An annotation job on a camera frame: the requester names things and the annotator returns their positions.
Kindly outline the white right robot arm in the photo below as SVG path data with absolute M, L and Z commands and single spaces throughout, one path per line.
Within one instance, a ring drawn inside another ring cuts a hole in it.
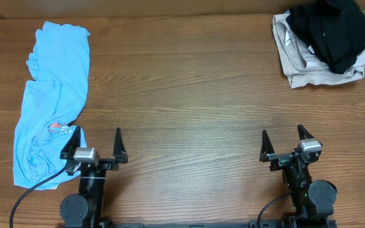
M 318 161 L 323 145 L 307 129 L 297 126 L 299 142 L 290 153 L 276 154 L 266 130 L 262 131 L 259 161 L 269 162 L 270 171 L 282 171 L 288 192 L 268 203 L 257 217 L 257 227 L 263 227 L 261 216 L 274 203 L 291 197 L 294 211 L 284 213 L 275 221 L 279 228 L 336 227 L 329 216 L 334 213 L 337 188 L 326 180 L 312 180 L 308 166 Z

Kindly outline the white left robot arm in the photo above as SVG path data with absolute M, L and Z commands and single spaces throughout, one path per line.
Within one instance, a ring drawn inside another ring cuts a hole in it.
M 112 158 L 100 158 L 95 148 L 82 147 L 80 136 L 81 129 L 77 127 L 60 153 L 60 158 L 67 161 L 68 175 L 80 172 L 79 192 L 63 199 L 60 215 L 65 227 L 113 227 L 112 219 L 103 217 L 102 210 L 107 171 L 117 171 L 121 163 L 128 162 L 121 130 L 116 130 Z

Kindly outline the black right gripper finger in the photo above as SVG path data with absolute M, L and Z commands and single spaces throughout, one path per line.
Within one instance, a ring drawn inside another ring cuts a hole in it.
M 259 161 L 269 162 L 272 158 L 276 156 L 274 148 L 272 146 L 271 140 L 267 134 L 266 130 L 262 131 L 262 145 L 260 150 Z
M 312 139 L 314 137 L 302 124 L 297 125 L 297 130 L 300 140 Z

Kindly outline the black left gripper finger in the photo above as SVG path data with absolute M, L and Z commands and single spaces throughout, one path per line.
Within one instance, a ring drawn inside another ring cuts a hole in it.
M 115 140 L 114 140 L 114 146 L 113 146 L 113 157 L 115 158 L 117 163 L 128 163 L 128 154 L 126 152 L 121 130 L 119 127 L 117 127 L 116 134 L 115 134 Z
M 75 150 L 80 147 L 80 127 L 77 126 L 68 140 L 66 145 L 63 147 L 60 153 L 60 159 L 71 160 L 74 157 Z

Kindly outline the black polo shirt with logo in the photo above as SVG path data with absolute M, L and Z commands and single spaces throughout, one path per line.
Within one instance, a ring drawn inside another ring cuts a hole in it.
M 365 50 L 365 14 L 354 0 L 317 0 L 290 8 L 287 23 L 333 73 L 345 73 Z

